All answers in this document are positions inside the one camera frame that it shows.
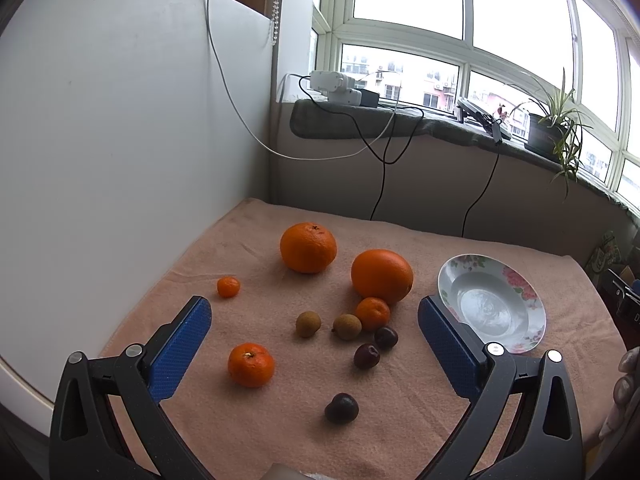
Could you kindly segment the gloved right hand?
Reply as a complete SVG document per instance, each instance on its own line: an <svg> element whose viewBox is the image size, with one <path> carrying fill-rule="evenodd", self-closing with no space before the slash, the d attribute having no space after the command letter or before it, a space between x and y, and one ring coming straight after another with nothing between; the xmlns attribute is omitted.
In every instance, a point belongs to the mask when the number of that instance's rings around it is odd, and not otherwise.
<svg viewBox="0 0 640 480"><path fill-rule="evenodd" d="M620 359L622 376L613 388L612 408L605 417L597 439L587 445L587 455L593 455L606 441L621 436L631 415L639 405L639 348L628 350Z"/></svg>

